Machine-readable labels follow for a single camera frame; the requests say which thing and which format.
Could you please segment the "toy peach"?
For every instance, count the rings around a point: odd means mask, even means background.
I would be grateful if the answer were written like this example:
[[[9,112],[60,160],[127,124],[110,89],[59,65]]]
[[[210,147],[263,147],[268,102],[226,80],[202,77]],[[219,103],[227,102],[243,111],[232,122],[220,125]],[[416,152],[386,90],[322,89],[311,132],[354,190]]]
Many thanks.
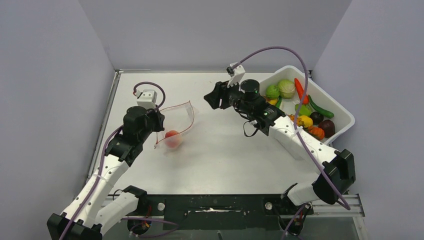
[[[178,148],[183,142],[180,132],[170,130],[165,133],[164,143],[170,149]]]

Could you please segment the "clear zip bag orange zipper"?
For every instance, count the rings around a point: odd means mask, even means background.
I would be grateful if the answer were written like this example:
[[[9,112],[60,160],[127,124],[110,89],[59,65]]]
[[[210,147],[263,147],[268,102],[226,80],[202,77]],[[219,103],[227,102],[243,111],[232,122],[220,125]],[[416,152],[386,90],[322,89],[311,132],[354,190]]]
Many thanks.
[[[165,107],[160,110],[165,116],[164,131],[156,134],[155,149],[164,149],[167,151],[174,151],[178,149],[184,142],[184,136],[192,128],[195,121],[195,109],[190,101]],[[182,143],[178,148],[171,149],[165,145],[165,133],[171,130],[180,132]]]

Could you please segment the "small green cabbage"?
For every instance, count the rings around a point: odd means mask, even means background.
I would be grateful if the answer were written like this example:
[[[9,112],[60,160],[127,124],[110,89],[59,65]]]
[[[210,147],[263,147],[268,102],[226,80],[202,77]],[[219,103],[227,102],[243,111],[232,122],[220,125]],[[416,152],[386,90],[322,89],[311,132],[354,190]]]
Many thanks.
[[[280,90],[277,85],[269,85],[266,88],[265,96],[270,100],[278,99],[280,96]]]

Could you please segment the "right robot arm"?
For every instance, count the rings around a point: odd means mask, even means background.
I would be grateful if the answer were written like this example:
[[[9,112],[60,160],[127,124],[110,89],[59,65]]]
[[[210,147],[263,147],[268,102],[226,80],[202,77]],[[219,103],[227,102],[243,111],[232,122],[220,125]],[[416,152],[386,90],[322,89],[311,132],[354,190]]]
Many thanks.
[[[317,200],[329,205],[338,203],[350,210],[343,193],[356,180],[353,154],[325,145],[307,133],[286,113],[267,102],[259,88],[259,82],[254,79],[232,86],[219,81],[203,98],[214,110],[234,108],[257,131],[277,140],[294,158],[311,160],[316,166],[319,173],[316,180],[294,183],[283,193],[281,207],[286,213],[295,213],[301,205]]]

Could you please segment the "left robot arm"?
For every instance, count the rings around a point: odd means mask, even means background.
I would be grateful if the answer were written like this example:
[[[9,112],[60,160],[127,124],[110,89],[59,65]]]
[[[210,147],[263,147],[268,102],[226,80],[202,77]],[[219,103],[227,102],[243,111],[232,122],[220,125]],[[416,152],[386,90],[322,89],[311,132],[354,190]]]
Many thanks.
[[[123,195],[103,206],[110,191],[143,151],[153,132],[164,130],[158,108],[130,107],[123,124],[106,139],[97,170],[61,214],[53,213],[47,228],[53,240],[101,240],[127,214],[135,211],[146,192],[130,186]]]

